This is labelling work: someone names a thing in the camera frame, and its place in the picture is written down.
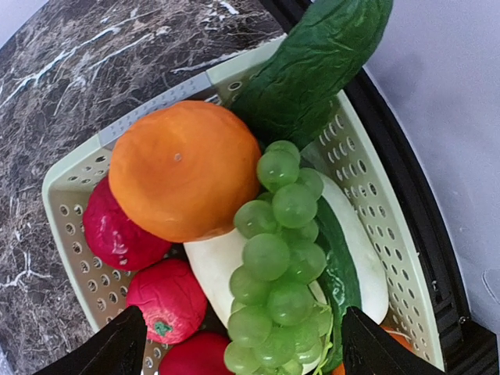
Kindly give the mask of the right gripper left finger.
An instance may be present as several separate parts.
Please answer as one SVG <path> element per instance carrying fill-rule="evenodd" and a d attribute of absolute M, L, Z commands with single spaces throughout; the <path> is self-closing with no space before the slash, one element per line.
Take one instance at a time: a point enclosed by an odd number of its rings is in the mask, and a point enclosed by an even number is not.
<path fill-rule="evenodd" d="M 130 306 L 86 343 L 37 374 L 140 374 L 146 333 L 141 310 Z"/>

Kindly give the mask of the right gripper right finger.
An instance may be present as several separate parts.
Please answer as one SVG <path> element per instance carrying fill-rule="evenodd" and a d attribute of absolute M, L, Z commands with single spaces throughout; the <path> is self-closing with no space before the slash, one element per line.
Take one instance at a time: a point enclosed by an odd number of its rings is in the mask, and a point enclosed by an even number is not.
<path fill-rule="evenodd" d="M 412 354 L 362 310 L 349 307 L 341 324 L 345 373 L 431 375 L 443 371 Z"/>

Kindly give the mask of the green grape bunch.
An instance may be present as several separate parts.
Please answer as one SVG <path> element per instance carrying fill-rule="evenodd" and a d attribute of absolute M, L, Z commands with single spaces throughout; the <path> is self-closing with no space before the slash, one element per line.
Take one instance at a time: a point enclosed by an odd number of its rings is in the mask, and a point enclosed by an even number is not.
<path fill-rule="evenodd" d="M 290 141 L 266 148 L 256 176 L 263 193 L 234 217 L 245 244 L 229 280 L 235 307 L 223 360 L 234 374 L 320 374 L 334 322 L 312 289 L 327 266 L 316 223 L 323 183 Z"/>

